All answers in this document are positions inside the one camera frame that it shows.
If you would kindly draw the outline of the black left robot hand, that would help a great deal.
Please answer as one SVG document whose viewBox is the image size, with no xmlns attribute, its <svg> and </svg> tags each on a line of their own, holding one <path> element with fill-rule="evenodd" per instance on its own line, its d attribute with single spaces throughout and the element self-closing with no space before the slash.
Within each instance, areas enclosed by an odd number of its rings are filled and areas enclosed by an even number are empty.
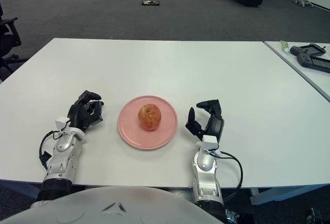
<svg viewBox="0 0 330 224">
<path fill-rule="evenodd" d="M 85 90 L 71 105 L 67 117 L 70 120 L 70 127 L 78 128 L 85 132 L 90 126 L 103 121 L 102 107 L 99 94 Z"/>
</svg>

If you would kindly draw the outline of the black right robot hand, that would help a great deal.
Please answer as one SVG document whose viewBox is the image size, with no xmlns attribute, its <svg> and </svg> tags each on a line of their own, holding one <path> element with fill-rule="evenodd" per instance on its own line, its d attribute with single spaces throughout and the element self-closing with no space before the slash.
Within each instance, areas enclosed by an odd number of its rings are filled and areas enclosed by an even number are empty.
<svg viewBox="0 0 330 224">
<path fill-rule="evenodd" d="M 224 119 L 222 117 L 222 110 L 219 100 L 215 99 L 199 102 L 196 104 L 196 107 L 203 109 L 210 114 L 205 129 L 203 130 L 202 126 L 195 120 L 195 111 L 193 107 L 189 110 L 188 120 L 185 127 L 201 141 L 203 140 L 204 135 L 210 135 L 215 136 L 217 138 L 217 142 L 219 142 L 224 127 Z"/>
</svg>

